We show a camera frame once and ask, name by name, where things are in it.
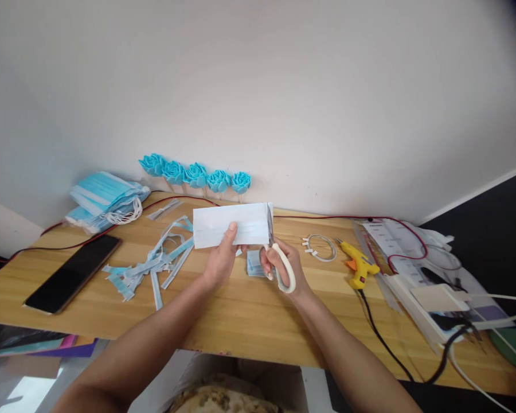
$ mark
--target yellow glue gun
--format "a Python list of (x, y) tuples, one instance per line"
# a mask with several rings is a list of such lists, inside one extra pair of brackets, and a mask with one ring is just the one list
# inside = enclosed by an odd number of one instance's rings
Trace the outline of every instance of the yellow glue gun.
[(342, 251), (347, 253), (352, 261), (347, 261), (346, 265), (355, 271), (354, 278), (350, 280), (350, 287), (354, 290), (362, 290), (365, 288), (365, 280), (367, 275), (380, 272), (378, 265), (373, 264), (369, 259), (357, 248), (351, 246), (341, 239), (335, 238), (340, 243)]

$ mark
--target blue paper rose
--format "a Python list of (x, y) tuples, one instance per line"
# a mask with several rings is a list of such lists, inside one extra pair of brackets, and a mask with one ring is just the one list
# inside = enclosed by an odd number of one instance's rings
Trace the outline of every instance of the blue paper rose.
[(246, 172), (239, 172), (233, 175), (232, 188), (239, 195), (244, 194), (251, 187), (251, 176)]
[(162, 176), (162, 169), (166, 163), (166, 159), (158, 154), (145, 155), (143, 159), (139, 160), (139, 164), (144, 168), (145, 172), (152, 177)]
[(192, 188), (204, 188), (206, 186), (206, 169), (199, 163), (189, 165), (184, 171), (183, 181)]
[(221, 169), (216, 169), (206, 177), (206, 183), (212, 192), (225, 192), (231, 185), (231, 175)]
[(162, 168), (162, 175), (170, 185), (183, 184), (183, 166), (179, 162), (166, 162)]

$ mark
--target scissor blade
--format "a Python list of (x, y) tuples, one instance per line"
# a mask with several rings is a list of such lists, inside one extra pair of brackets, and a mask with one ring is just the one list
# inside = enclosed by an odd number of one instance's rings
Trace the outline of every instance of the scissor blade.
[(269, 246), (271, 247), (273, 245), (273, 221), (271, 220), (271, 209), (269, 208), (269, 205), (266, 204), (268, 207), (268, 232), (269, 232)]

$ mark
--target scissors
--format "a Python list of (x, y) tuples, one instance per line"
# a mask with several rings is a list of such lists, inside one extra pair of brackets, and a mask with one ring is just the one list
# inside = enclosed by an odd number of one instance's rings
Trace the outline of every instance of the scissors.
[[(279, 289), (284, 292), (285, 294), (290, 294), (294, 291), (296, 288), (296, 279), (294, 277), (294, 271), (292, 270), (291, 263), (288, 261), (287, 256), (283, 251), (281, 251), (281, 248), (279, 248), (279, 245), (277, 243), (273, 242), (273, 222), (271, 219), (271, 210), (268, 205), (268, 231), (269, 231), (269, 244), (264, 244), (264, 249), (268, 251), (268, 249), (273, 248), (279, 256), (281, 257), (281, 261), (283, 262), (283, 265), (285, 265), (285, 269), (287, 270), (288, 279), (289, 279), (289, 285), (288, 287), (283, 283), (283, 280), (281, 278), (281, 275), (279, 274), (277, 268), (275, 268), (275, 274), (277, 275), (277, 283), (279, 284)], [(273, 280), (273, 266), (271, 269), (271, 272), (267, 274), (268, 279)]]

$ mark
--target black phone screen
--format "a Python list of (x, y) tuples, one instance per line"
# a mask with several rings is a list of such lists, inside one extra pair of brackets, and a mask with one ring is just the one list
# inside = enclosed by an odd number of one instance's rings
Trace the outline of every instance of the black phone screen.
[(121, 242), (118, 238), (103, 235), (84, 245), (25, 301), (25, 305), (50, 314), (58, 313)]

